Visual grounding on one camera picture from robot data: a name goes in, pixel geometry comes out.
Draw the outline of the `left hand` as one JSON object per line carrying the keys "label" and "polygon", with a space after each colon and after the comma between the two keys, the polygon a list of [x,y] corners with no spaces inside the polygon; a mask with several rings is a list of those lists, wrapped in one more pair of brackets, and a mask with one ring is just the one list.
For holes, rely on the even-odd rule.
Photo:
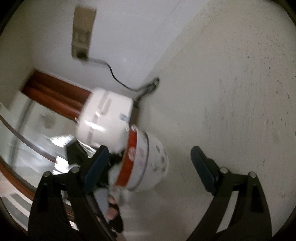
{"label": "left hand", "polygon": [[119,206],[112,195],[108,197],[108,209],[106,217],[109,220],[109,225],[111,228],[113,228],[117,233],[123,232],[123,219],[120,214]]}

